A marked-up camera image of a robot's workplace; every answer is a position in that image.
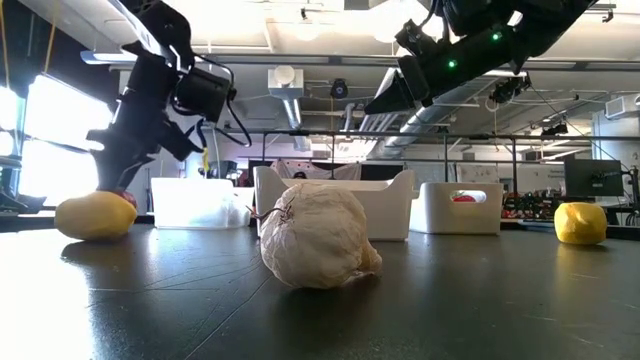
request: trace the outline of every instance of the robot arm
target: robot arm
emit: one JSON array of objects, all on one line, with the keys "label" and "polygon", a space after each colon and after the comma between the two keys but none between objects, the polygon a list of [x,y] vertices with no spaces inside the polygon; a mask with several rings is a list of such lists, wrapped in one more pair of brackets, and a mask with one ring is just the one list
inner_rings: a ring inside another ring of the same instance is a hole
[{"label": "robot arm", "polygon": [[[138,35],[138,42],[125,47],[138,58],[113,123],[106,130],[91,131],[88,139],[104,145],[102,151],[92,151],[99,190],[123,191],[138,169],[152,160],[149,155],[161,147],[179,161],[201,151],[169,120],[168,104],[182,114],[200,115],[215,123],[235,90],[232,77],[221,78],[194,66],[189,22],[180,13],[160,0],[108,1]],[[595,2],[432,0],[427,19],[440,16],[446,34],[450,28],[462,39],[451,44],[444,36],[436,42],[422,33],[424,23],[407,22],[396,40],[411,55],[398,59],[401,72],[365,112],[401,111],[415,102],[429,106],[435,97],[505,63],[517,74],[529,57],[547,51]],[[508,22],[515,11],[523,17],[512,26]]]},{"label": "robot arm", "polygon": [[[546,52],[596,0],[432,0],[430,12],[462,39],[438,42],[407,22],[396,35],[411,55],[401,73],[366,108],[368,114],[430,106],[433,99],[504,64],[518,74],[532,56]],[[515,11],[522,14],[509,25]]]},{"label": "robot arm", "polygon": [[139,41],[123,48],[138,56],[113,122],[87,135],[104,146],[92,151],[98,190],[124,191],[140,167],[161,148],[178,161],[202,152],[166,113],[169,104],[184,115],[217,122],[235,91],[229,79],[196,68],[189,22],[162,1],[109,0],[132,24]]}]

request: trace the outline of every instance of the desk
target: desk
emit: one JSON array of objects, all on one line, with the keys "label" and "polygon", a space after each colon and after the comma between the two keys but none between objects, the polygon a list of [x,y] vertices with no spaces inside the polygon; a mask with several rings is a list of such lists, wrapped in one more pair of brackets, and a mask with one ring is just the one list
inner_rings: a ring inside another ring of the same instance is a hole
[{"label": "desk", "polygon": [[374,246],[381,278],[314,291],[275,279],[250,229],[0,234],[0,358],[639,358],[638,242],[503,231]]}]

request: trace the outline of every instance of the red object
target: red object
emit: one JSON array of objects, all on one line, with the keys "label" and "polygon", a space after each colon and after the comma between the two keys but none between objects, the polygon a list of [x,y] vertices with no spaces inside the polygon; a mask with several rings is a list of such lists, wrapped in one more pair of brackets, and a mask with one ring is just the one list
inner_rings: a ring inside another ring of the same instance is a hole
[{"label": "red object", "polygon": [[476,202],[476,199],[473,196],[462,195],[453,198],[453,202]]},{"label": "red object", "polygon": [[123,199],[127,200],[134,208],[138,208],[138,202],[136,201],[135,196],[133,196],[130,192],[123,191],[121,193],[116,193],[120,195]]}]

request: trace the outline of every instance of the yellow fruit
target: yellow fruit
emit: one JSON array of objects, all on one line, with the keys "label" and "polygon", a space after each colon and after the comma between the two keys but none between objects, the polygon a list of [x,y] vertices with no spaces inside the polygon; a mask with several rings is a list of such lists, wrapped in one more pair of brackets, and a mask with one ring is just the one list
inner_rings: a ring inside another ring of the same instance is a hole
[{"label": "yellow fruit", "polygon": [[594,204],[560,205],[554,225],[558,239],[564,243],[593,245],[607,238],[607,217],[602,207]]},{"label": "yellow fruit", "polygon": [[107,191],[95,191],[64,201],[56,209],[55,226],[79,240],[113,241],[129,231],[136,209],[127,200]]}]

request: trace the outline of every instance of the white storage box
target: white storage box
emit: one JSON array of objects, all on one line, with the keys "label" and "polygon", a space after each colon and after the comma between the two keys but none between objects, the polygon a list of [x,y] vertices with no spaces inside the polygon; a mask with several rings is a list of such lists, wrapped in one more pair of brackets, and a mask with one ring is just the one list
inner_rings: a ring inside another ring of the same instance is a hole
[{"label": "white storage box", "polygon": [[249,225],[253,188],[234,188],[230,180],[151,179],[158,228],[229,229]]},{"label": "white storage box", "polygon": [[273,209],[282,193],[296,184],[339,186],[351,191],[362,204],[367,215],[369,240],[404,241],[409,236],[413,171],[402,171],[388,181],[281,179],[266,166],[255,167],[253,174],[259,214]]},{"label": "white storage box", "polygon": [[427,234],[498,234],[502,189],[502,184],[424,183],[411,205],[409,229]]}]

